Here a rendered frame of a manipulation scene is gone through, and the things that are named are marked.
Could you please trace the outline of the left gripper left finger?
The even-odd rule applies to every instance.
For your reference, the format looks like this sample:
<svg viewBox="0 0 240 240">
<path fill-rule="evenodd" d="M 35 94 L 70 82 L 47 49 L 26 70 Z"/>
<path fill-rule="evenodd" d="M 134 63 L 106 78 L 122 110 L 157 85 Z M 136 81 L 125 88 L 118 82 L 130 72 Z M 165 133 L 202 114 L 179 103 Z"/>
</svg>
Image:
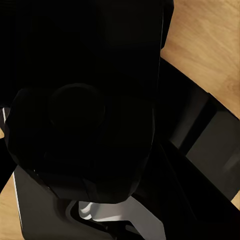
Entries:
<svg viewBox="0 0 240 240">
<path fill-rule="evenodd" d="M 0 193 L 8 182 L 17 167 L 17 163 L 12 159 L 4 137 L 0 138 Z"/>
</svg>

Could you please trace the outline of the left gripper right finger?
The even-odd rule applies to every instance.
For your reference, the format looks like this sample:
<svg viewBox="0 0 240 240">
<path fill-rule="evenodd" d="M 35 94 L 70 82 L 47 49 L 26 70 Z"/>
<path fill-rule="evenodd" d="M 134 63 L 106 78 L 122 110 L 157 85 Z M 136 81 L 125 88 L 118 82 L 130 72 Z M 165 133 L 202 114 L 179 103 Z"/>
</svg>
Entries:
<svg viewBox="0 0 240 240">
<path fill-rule="evenodd" d="M 168 138 L 149 155 L 166 240 L 240 240 L 240 210 Z"/>
</svg>

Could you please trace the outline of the digital camera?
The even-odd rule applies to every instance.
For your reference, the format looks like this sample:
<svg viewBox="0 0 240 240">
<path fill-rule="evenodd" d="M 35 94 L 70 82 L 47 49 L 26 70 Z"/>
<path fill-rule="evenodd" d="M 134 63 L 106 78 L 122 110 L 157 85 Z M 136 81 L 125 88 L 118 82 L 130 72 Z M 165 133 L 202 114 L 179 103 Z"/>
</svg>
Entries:
<svg viewBox="0 0 240 240">
<path fill-rule="evenodd" d="M 137 189 L 156 128 L 174 0 L 0 0 L 0 109 L 12 159 L 48 194 Z"/>
</svg>

